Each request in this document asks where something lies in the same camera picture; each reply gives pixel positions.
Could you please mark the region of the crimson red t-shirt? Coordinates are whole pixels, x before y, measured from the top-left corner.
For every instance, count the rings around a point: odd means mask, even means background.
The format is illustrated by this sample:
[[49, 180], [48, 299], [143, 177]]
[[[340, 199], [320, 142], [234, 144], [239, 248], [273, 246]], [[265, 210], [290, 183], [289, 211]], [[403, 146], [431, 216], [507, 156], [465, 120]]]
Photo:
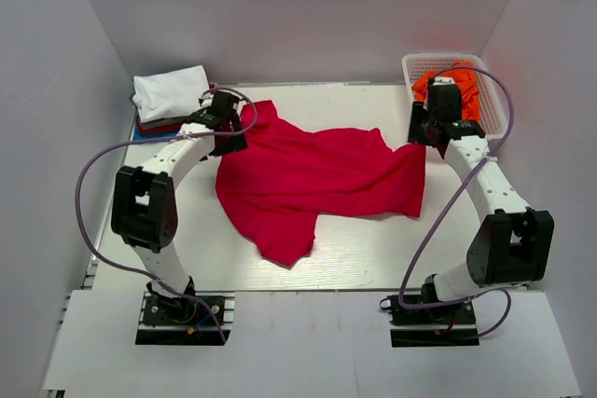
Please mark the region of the crimson red t-shirt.
[[426, 149], [389, 147], [378, 129], [308, 132], [271, 101], [246, 105], [247, 148], [221, 158], [215, 192], [236, 230], [285, 268], [309, 255], [322, 214], [418, 218]]

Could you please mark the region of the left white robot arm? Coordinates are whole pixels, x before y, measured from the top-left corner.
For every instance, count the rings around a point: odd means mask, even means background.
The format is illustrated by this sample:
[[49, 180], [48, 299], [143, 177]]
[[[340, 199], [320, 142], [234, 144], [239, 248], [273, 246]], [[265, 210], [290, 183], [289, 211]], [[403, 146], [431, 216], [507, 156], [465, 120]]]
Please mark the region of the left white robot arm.
[[234, 89], [206, 91], [200, 108], [157, 154], [116, 174], [112, 231], [139, 256], [150, 275], [149, 291], [167, 297], [165, 311], [179, 323], [195, 316], [198, 302], [174, 247], [176, 188], [199, 162], [247, 147], [239, 114], [245, 99]]

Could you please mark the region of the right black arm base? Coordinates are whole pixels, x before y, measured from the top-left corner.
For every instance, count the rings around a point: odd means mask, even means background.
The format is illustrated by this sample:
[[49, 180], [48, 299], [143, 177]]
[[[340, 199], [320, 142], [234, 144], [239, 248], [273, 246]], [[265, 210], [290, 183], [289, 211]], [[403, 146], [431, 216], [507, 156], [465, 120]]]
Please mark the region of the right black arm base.
[[479, 345], [477, 320], [470, 304], [435, 309], [405, 309], [398, 295], [380, 301], [390, 317], [393, 348], [447, 348]]

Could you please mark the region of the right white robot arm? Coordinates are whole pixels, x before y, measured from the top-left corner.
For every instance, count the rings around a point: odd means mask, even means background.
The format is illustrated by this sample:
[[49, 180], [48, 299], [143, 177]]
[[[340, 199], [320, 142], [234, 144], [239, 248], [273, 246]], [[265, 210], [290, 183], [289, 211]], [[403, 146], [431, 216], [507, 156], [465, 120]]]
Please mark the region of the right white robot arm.
[[555, 223], [549, 212], [534, 209], [513, 188], [480, 124], [463, 118], [455, 82], [435, 76], [426, 91], [424, 102], [412, 106], [409, 140], [439, 152], [460, 178], [480, 221], [464, 262], [431, 275], [422, 289], [423, 315], [440, 323], [453, 314], [458, 300], [543, 280]]

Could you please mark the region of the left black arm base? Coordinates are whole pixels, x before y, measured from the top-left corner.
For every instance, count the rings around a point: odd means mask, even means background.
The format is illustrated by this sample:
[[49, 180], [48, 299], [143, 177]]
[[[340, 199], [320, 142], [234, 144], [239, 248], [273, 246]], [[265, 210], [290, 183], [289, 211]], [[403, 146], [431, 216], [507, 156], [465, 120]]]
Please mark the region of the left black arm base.
[[225, 340], [210, 313], [214, 313], [228, 338], [234, 311], [234, 293], [206, 293], [201, 299], [209, 306], [191, 304], [187, 310], [169, 309], [151, 293], [144, 293], [136, 330], [137, 346], [222, 347]]

